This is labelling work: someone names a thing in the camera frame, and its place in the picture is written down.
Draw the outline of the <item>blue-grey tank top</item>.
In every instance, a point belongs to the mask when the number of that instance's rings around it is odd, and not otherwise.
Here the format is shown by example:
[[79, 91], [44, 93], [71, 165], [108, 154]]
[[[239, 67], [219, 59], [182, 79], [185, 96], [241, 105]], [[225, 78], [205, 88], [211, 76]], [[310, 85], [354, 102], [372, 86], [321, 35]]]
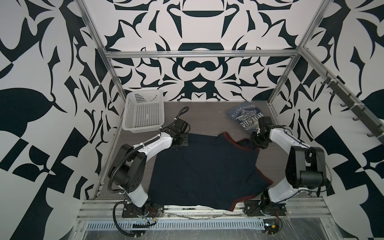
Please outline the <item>blue-grey tank top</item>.
[[227, 116], [237, 122], [247, 132], [259, 132], [259, 119], [264, 116], [263, 112], [251, 102], [243, 102], [238, 106], [227, 110]]

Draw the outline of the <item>white plastic laundry basket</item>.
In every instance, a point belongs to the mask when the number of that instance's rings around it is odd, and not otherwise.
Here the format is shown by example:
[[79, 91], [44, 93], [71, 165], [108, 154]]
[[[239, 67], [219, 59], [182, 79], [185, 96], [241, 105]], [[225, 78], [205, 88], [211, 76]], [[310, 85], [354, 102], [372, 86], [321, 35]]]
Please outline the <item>white plastic laundry basket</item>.
[[139, 90], [127, 95], [122, 129], [133, 134], [158, 131], [165, 122], [162, 90]]

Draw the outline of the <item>dark navy tank top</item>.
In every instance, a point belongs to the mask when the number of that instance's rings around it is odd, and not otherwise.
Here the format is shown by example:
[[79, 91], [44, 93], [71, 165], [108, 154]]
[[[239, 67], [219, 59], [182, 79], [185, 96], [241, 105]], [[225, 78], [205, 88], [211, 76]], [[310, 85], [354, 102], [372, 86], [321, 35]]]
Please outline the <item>dark navy tank top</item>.
[[256, 166], [259, 148], [229, 133], [189, 135], [187, 147], [157, 154], [149, 186], [152, 204], [233, 211], [272, 184]]

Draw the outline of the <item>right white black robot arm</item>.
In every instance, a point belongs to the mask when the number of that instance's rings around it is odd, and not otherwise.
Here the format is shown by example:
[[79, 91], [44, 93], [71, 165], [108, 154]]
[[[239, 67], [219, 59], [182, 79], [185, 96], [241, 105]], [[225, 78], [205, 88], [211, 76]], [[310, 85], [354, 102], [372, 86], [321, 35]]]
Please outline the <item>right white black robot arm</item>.
[[270, 143], [276, 143], [288, 154], [285, 178], [263, 192], [260, 203], [262, 209], [280, 207], [301, 192], [326, 186], [327, 173], [331, 171], [321, 148], [305, 144], [284, 126], [274, 125], [270, 117], [261, 117], [258, 123], [259, 130], [252, 132], [251, 142], [263, 150]]

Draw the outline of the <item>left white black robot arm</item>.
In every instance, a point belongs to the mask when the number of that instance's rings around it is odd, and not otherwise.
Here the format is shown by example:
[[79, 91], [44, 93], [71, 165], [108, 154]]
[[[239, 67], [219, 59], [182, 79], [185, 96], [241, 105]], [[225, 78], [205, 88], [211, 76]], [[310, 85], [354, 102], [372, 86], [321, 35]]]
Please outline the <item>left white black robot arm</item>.
[[123, 145], [108, 170], [107, 190], [122, 195], [130, 204], [141, 208], [149, 196], [142, 186], [148, 160], [171, 147], [186, 147], [190, 124], [177, 119], [153, 138], [134, 146]]

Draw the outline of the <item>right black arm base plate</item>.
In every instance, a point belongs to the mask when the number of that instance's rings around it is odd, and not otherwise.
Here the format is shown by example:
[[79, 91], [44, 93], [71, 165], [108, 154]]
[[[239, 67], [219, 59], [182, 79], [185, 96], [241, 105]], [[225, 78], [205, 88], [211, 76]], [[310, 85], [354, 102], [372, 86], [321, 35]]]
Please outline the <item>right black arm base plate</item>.
[[248, 200], [244, 201], [244, 214], [249, 217], [255, 216], [286, 216], [286, 204], [276, 204], [272, 202], [265, 202], [262, 200]]

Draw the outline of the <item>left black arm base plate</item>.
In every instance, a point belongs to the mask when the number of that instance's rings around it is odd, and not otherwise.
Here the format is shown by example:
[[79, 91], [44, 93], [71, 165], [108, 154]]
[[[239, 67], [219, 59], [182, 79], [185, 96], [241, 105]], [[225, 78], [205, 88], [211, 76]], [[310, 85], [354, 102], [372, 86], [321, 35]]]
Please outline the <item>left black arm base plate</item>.
[[137, 207], [133, 203], [125, 203], [123, 208], [123, 218], [135, 218], [139, 216], [145, 216], [147, 218], [154, 218], [161, 216], [164, 213], [163, 205], [151, 204], [147, 201], [142, 207]]

